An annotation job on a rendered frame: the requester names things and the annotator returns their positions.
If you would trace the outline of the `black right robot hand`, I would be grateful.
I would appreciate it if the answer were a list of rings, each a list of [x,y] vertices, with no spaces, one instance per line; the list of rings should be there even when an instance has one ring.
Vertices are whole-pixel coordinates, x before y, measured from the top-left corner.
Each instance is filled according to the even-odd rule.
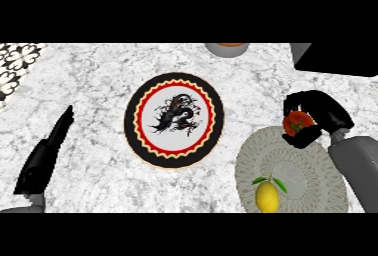
[[[282,138],[298,149],[304,149],[322,135],[322,131],[332,134],[338,129],[351,129],[351,117],[335,99],[319,90],[300,91],[283,100],[283,116],[301,110],[314,120],[314,125],[303,128],[294,136]]]

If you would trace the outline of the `red tomato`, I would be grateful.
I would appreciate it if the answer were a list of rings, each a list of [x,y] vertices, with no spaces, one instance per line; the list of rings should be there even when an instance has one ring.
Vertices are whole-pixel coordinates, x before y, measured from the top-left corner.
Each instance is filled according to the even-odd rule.
[[[283,130],[294,137],[303,128],[314,124],[310,115],[303,111],[291,111],[283,117]]]

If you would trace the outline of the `round grey woven placemat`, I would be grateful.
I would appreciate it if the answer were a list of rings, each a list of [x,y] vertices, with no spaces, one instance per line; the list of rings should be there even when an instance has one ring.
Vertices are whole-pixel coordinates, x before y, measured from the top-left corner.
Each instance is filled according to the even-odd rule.
[[[236,157],[235,180],[242,207],[258,213],[252,181],[273,177],[283,182],[279,213],[363,213],[360,202],[338,172],[328,151],[313,142],[294,148],[282,139],[283,128],[270,126],[246,138]]]

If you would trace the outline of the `dragon print plate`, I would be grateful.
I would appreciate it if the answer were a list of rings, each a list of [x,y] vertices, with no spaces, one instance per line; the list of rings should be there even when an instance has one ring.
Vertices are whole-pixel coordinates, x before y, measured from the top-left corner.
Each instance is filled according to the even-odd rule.
[[[125,138],[136,155],[156,167],[179,169],[198,163],[215,147],[223,124],[218,93],[192,74],[155,76],[131,96]]]

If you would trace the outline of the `black appliance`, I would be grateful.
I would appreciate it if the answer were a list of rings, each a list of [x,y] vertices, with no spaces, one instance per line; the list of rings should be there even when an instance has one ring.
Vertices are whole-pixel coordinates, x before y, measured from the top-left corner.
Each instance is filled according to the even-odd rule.
[[[300,71],[375,77],[378,46],[370,43],[291,43],[294,68]]]

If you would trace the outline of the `grey pot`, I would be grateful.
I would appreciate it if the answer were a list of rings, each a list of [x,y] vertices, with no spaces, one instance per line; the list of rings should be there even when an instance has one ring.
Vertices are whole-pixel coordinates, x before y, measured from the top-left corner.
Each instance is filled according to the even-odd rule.
[[[248,43],[207,43],[205,47],[208,51],[218,57],[235,58],[241,56],[249,44]]]

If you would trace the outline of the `yellow lemon with leaves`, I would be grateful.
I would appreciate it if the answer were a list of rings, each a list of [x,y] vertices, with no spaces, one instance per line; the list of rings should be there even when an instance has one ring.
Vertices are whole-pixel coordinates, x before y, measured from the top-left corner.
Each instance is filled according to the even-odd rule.
[[[276,212],[280,205],[279,190],[282,190],[283,193],[288,192],[285,183],[273,176],[269,176],[257,177],[251,184],[257,186],[255,205],[258,210],[263,213]]]

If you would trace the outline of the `black and white patterned tile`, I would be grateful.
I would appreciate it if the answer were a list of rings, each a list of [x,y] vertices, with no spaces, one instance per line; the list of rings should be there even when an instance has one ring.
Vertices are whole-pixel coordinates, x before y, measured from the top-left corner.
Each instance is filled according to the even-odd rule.
[[[44,43],[0,43],[0,104],[16,92],[44,48]]]

